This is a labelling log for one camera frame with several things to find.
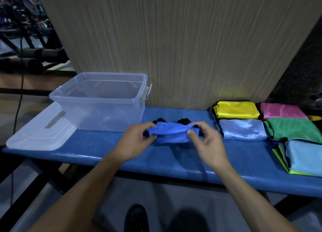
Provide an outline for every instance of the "hand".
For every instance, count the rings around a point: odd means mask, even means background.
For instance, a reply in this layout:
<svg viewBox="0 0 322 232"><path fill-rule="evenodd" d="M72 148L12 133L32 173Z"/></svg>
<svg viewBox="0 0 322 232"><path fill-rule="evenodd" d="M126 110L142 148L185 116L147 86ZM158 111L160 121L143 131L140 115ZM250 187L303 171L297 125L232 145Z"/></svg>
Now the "hand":
<svg viewBox="0 0 322 232"><path fill-rule="evenodd" d="M198 125L204 133L205 139L202 141L194 131L187 132L197 148L200 158L214 171L223 166L230 165L228 161L223 140L217 130L210 127L206 122L193 122L191 125Z"/></svg>
<svg viewBox="0 0 322 232"><path fill-rule="evenodd" d="M156 127L156 125L146 122L130 126L113 149L117 159L124 163L139 156L156 139L156 135L143 139L144 130L150 127Z"/></svg>

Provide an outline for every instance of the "cord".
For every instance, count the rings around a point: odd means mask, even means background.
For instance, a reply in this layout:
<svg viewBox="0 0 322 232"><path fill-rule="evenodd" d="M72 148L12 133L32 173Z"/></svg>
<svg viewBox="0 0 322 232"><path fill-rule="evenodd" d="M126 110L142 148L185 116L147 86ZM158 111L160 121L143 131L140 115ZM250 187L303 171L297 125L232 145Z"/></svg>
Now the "cord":
<svg viewBox="0 0 322 232"><path fill-rule="evenodd" d="M23 60L22 60L22 37L20 38L20 59L21 59L21 63L23 66ZM23 89L23 70L21 73L21 89ZM19 114L19 110L20 110L20 106L21 106L21 101L22 101L22 95L20 95L20 99L19 99L19 104L18 104L18 109L16 112L16 116L14 118L14 133L16 133L16 127L17 127L17 119L18 119L18 114ZM11 198L10 198L10 206L12 206L14 201L14 172L11 173Z"/></svg>

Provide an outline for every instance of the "container latch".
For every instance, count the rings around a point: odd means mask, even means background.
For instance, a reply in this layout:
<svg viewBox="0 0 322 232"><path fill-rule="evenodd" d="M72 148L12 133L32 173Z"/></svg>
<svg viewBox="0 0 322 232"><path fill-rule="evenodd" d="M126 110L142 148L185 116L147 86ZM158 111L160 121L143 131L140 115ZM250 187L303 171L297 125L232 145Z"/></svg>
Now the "container latch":
<svg viewBox="0 0 322 232"><path fill-rule="evenodd" d="M141 98L142 98L143 100L147 100L147 97L148 97L148 96L149 96L149 94L150 94L151 88L152 88L152 84L150 84L150 86L146 86L146 87L145 87L145 89L144 89L144 91L143 91L143 94L142 94L142 96L141 96Z"/></svg>

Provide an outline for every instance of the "white translucent lid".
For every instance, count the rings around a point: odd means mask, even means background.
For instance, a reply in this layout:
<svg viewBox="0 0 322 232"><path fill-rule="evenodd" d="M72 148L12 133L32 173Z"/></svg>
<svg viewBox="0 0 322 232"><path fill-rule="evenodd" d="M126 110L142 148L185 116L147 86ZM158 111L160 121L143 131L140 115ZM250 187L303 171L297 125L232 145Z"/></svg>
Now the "white translucent lid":
<svg viewBox="0 0 322 232"><path fill-rule="evenodd" d="M7 147L19 150L55 150L75 132L61 106L54 102L7 140Z"/></svg>

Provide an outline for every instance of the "dark speckled wall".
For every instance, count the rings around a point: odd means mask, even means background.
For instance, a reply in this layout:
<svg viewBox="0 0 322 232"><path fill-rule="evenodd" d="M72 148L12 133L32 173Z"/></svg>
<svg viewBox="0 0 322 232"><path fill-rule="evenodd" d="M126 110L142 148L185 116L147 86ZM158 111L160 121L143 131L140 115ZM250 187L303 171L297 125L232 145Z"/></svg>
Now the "dark speckled wall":
<svg viewBox="0 0 322 232"><path fill-rule="evenodd" d="M322 17L270 93L266 102L322 110L312 96L322 97Z"/></svg>

